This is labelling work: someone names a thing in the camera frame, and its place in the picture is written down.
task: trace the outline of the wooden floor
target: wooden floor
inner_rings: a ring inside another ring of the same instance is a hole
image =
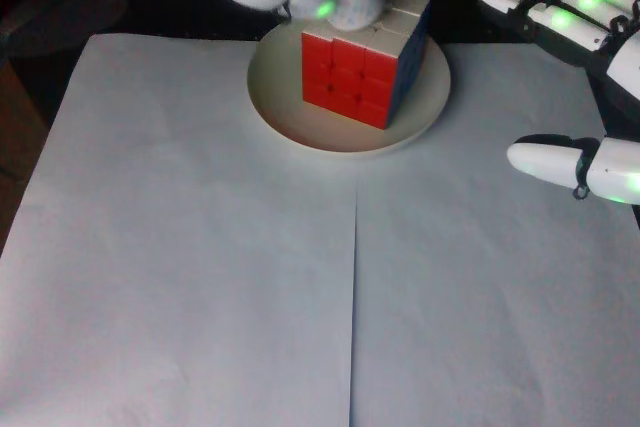
[[[0,255],[47,128],[10,63],[0,69]]]

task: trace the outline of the paper sheet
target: paper sheet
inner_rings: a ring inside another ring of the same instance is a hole
[[[355,182],[254,49],[90,41],[0,262],[2,427],[348,425]]]
[[[632,211],[505,155],[527,134],[602,138],[584,72],[534,46],[445,53],[442,119],[360,168],[353,425],[636,427]]]

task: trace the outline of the rubik's cube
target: rubik's cube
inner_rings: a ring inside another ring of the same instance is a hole
[[[386,129],[422,64],[429,0],[388,0],[371,27],[341,32],[315,23],[302,33],[302,97]]]

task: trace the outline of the glowing green led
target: glowing green led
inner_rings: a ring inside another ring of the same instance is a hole
[[[631,174],[627,180],[627,187],[634,192],[640,192],[640,174]]]
[[[318,7],[316,10],[316,17],[322,19],[327,15],[331,14],[336,9],[336,1],[335,0],[327,0],[324,4]]]
[[[559,10],[551,17],[551,25],[556,29],[565,29],[571,23],[573,15],[566,10]]]
[[[581,10],[590,10],[599,3],[600,0],[578,0],[578,7],[580,7]]]

